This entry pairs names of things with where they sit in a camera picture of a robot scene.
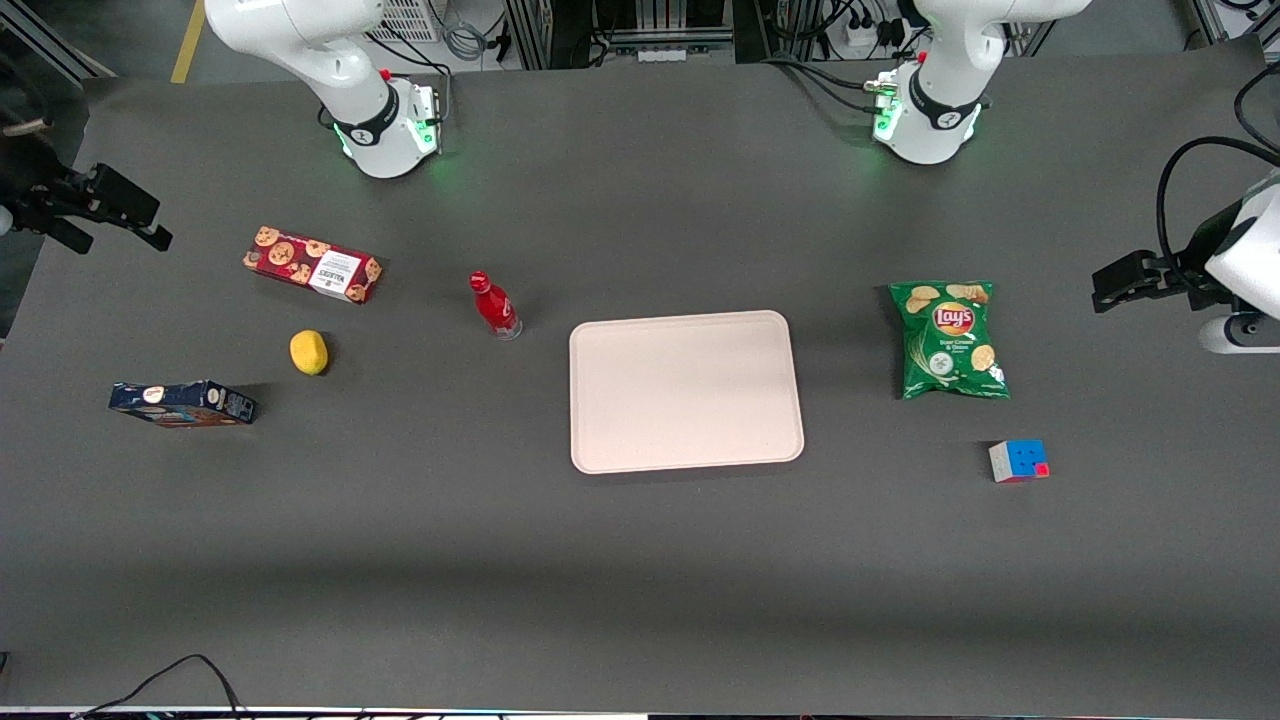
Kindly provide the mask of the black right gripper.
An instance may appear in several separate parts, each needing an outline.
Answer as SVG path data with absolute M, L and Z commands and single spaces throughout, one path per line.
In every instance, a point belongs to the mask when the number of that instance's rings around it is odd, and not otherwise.
M 55 176 L 33 184 L 3 178 L 3 209 L 8 220 L 4 231 L 31 231 L 46 234 L 70 251 L 86 255 L 93 246 L 93 236 L 65 218 L 100 222 L 91 205 L 88 176 Z M 172 246 L 173 234 L 164 225 L 131 225 L 129 231 L 159 252 Z

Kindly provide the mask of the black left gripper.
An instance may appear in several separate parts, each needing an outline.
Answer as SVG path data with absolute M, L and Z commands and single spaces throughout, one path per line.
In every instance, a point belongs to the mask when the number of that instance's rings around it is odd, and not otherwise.
M 1206 270 L 1206 263 L 1221 249 L 1225 237 L 1193 237 L 1170 258 L 1139 249 L 1092 275 L 1093 313 L 1103 314 L 1135 299 L 1166 299 L 1185 295 L 1192 311 L 1219 305 L 1236 307 L 1235 295 Z

